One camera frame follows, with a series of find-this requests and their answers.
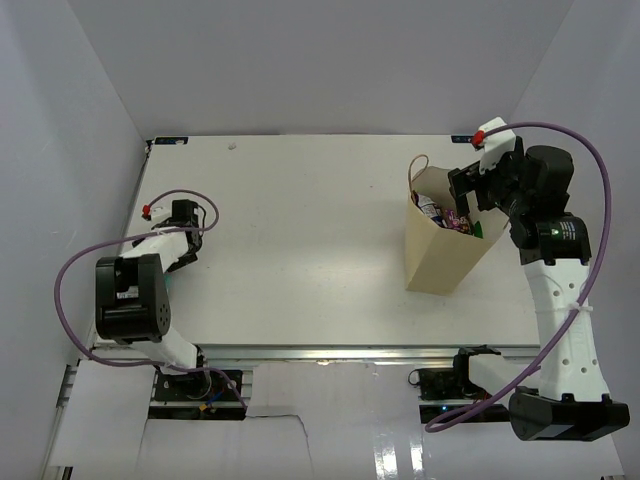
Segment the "green Fox's candy bag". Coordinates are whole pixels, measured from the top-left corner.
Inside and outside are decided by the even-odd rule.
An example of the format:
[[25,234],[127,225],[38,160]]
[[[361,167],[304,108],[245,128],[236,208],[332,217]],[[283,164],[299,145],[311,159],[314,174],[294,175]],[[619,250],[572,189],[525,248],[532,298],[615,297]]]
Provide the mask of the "green Fox's candy bag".
[[480,239],[484,238],[484,232],[480,221],[477,221],[474,224],[474,236]]

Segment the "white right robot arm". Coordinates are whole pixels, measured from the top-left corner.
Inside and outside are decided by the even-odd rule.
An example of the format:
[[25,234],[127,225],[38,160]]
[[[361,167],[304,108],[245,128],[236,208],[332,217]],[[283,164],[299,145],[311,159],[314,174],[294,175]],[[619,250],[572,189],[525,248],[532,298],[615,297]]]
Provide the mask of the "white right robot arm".
[[467,196],[481,211],[493,208],[510,222],[510,236],[534,300],[542,360],[536,386],[510,390],[508,411],[523,441],[590,442],[626,427],[629,407],[612,400],[600,371],[587,288],[596,272],[586,224],[567,211],[574,173],[559,148],[516,145],[492,169],[475,162],[449,172],[459,213]]

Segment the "dark blue purple snack bag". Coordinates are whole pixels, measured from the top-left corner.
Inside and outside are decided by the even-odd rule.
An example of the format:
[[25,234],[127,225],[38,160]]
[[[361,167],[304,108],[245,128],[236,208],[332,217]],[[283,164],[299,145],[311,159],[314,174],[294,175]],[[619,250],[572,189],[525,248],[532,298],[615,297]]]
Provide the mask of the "dark blue purple snack bag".
[[440,206],[434,202],[430,197],[422,195],[416,191],[411,192],[411,198],[414,205],[418,210],[426,217],[431,219],[434,223],[440,227],[444,227],[444,219],[442,216],[442,210]]

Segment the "small purple candy packet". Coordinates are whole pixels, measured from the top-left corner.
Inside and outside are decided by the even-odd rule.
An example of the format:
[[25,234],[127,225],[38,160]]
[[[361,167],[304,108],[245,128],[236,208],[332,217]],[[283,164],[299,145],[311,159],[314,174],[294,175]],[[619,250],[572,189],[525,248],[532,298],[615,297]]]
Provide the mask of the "small purple candy packet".
[[474,234],[474,225],[467,216],[459,216],[452,209],[443,209],[442,218],[447,229],[466,235]]

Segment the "teal white snack packet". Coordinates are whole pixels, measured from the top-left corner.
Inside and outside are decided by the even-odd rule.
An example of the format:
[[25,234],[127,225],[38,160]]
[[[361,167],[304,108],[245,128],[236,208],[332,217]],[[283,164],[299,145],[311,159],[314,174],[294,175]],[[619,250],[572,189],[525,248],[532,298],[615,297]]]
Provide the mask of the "teal white snack packet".
[[164,285],[167,291],[170,291],[171,288],[171,283],[172,283],[172,276],[170,272],[165,272],[164,273]]

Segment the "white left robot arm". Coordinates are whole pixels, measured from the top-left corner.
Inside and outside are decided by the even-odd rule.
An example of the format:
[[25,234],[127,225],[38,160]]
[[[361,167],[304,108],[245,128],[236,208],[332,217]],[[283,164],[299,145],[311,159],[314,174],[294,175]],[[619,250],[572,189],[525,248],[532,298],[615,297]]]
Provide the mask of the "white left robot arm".
[[201,351],[172,326],[165,276],[197,260],[202,247],[199,205],[174,200],[170,215],[145,238],[117,257],[103,257],[95,270],[98,335],[132,346],[157,362],[188,398],[199,399],[211,387],[211,374],[200,366]]

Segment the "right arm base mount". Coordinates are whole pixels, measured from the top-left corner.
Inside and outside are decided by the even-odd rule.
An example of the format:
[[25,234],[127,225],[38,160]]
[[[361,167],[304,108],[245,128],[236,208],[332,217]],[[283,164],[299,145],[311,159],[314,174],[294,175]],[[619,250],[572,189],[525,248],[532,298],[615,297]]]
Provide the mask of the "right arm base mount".
[[407,382],[419,392],[422,424],[443,413],[480,403],[489,393],[474,386],[461,386],[452,368],[419,368],[412,370]]

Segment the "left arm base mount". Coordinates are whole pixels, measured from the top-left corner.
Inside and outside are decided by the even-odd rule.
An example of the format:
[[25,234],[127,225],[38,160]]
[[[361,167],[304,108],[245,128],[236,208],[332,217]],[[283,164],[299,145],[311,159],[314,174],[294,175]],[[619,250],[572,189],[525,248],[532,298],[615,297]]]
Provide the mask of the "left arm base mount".
[[165,375],[156,373],[151,401],[160,407],[194,407],[197,413],[210,413],[224,404],[242,409],[237,394],[242,393],[244,374],[241,370],[218,373]]

